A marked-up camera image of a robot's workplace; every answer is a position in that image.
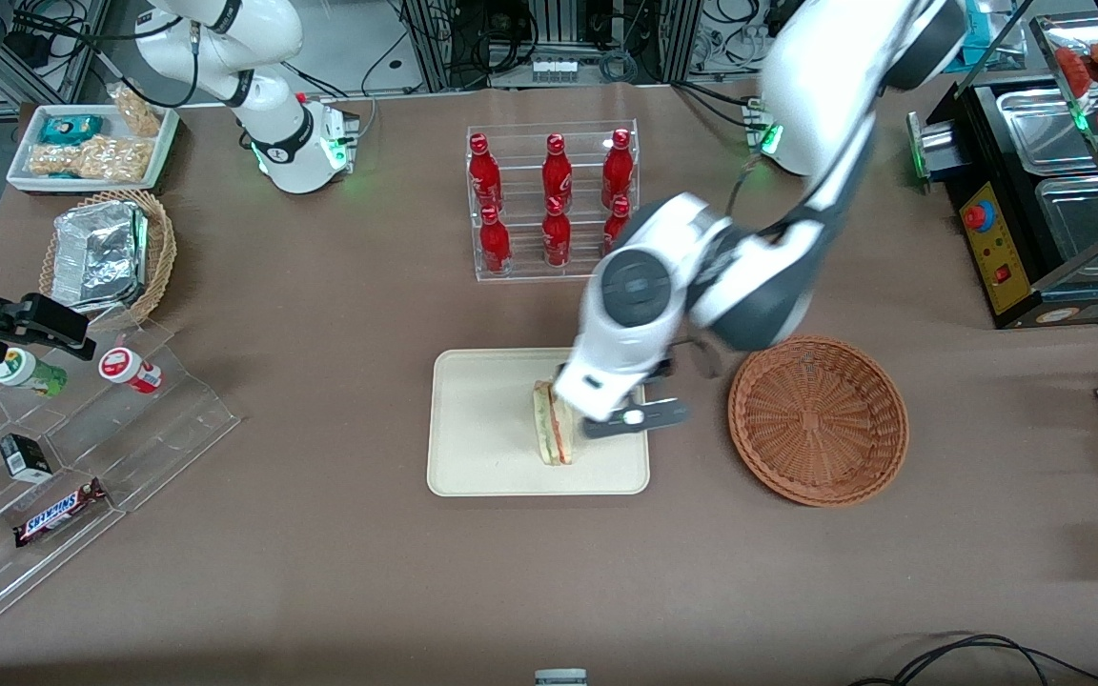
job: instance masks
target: yellow control panel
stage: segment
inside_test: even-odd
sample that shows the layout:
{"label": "yellow control panel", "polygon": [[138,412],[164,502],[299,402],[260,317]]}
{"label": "yellow control panel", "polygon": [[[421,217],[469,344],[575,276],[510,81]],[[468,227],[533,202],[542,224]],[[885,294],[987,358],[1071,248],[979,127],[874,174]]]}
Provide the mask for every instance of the yellow control panel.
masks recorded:
{"label": "yellow control panel", "polygon": [[1028,274],[1023,273],[1023,263],[1019,260],[1019,252],[1015,251],[1015,243],[989,183],[960,207],[960,222],[964,225],[994,312],[1000,315],[1020,300],[1028,299],[1032,284]]}

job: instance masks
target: red bottle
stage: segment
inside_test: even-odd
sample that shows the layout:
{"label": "red bottle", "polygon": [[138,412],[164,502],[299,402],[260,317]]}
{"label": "red bottle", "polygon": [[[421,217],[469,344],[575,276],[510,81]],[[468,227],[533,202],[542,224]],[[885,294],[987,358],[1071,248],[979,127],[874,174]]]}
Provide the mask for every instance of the red bottle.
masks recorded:
{"label": "red bottle", "polygon": [[601,201],[605,207],[613,209],[616,195],[628,194],[629,179],[632,179],[629,130],[618,128],[613,132],[613,148],[604,159],[604,191],[601,191]]}
{"label": "red bottle", "polygon": [[613,214],[609,221],[604,223],[604,248],[601,248],[601,257],[613,251],[613,243],[621,235],[626,222],[629,221],[629,199],[625,195],[617,195],[613,200]]}
{"label": "red bottle", "polygon": [[561,199],[546,199],[546,221],[540,222],[546,239],[546,263],[563,268],[570,261],[570,221]]}
{"label": "red bottle", "polygon": [[502,210],[502,179],[497,173],[497,160],[489,153],[489,140],[485,134],[469,136],[469,177],[472,181],[477,203],[494,205]]}
{"label": "red bottle", "polygon": [[546,199],[561,199],[562,206],[570,210],[571,169],[567,159],[567,139],[561,134],[549,134],[546,139],[546,164],[540,168],[540,179],[545,182]]}
{"label": "red bottle", "polygon": [[511,234],[497,220],[497,207],[493,204],[480,210],[480,252],[489,273],[511,271]]}

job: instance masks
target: red button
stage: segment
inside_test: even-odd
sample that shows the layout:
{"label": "red button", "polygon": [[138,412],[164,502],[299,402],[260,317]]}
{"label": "red button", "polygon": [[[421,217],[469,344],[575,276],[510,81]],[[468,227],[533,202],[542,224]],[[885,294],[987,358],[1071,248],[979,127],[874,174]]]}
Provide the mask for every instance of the red button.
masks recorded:
{"label": "red button", "polygon": [[966,228],[977,229],[985,226],[986,223],[986,209],[981,205],[973,205],[968,207],[968,212],[964,213],[964,226]]}

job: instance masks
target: snickers bar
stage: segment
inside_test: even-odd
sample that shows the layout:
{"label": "snickers bar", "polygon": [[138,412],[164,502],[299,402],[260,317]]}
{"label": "snickers bar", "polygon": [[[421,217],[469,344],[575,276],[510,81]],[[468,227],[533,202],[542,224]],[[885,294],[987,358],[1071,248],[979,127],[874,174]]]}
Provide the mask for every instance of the snickers bar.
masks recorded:
{"label": "snickers bar", "polygon": [[105,495],[108,494],[100,486],[100,479],[92,479],[91,482],[83,483],[74,494],[65,496],[65,498],[53,505],[48,505],[45,511],[30,518],[25,525],[14,527],[16,548],[32,543],[43,533],[57,529],[58,526],[61,526],[61,522],[82,511],[88,505],[104,498]]}

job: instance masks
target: acrylic bottle rack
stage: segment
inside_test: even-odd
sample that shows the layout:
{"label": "acrylic bottle rack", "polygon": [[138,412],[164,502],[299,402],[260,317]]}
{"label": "acrylic bottle rack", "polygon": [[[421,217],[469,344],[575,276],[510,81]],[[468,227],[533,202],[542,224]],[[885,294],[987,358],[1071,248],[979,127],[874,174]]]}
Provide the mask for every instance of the acrylic bottle rack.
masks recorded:
{"label": "acrylic bottle rack", "polygon": [[[97,359],[89,363],[58,351],[43,358],[68,373],[60,394],[42,398],[0,386],[0,438],[16,434],[35,439],[54,472],[38,485],[16,481],[5,472],[0,454],[0,614],[239,424],[219,395],[171,355],[166,346],[169,330],[136,322],[125,310],[111,310],[91,323],[88,335],[97,340]],[[158,366],[164,372],[160,387],[138,394],[101,379],[97,361],[114,346],[134,349]],[[108,498],[16,548],[12,527],[92,477],[100,479]]]}
{"label": "acrylic bottle rack", "polygon": [[[473,268],[477,281],[513,281],[513,279],[587,278],[601,261],[604,246],[604,223],[609,212],[601,203],[604,159],[613,147],[613,132],[629,130],[629,154],[632,156],[632,180],[627,192],[629,209],[638,207],[638,122],[614,120],[568,122],[549,125],[469,126],[469,136],[485,134],[489,151],[497,161],[502,176],[502,223],[511,235],[511,270],[494,274],[485,270],[481,251],[481,207],[477,204],[469,179],[469,138],[466,149],[466,194],[469,195],[470,232],[473,243]],[[546,160],[546,138],[562,134],[567,139],[567,157],[572,165],[572,201],[567,212],[571,223],[570,262],[563,268],[546,263],[540,222],[546,216],[545,187],[540,168]]]}

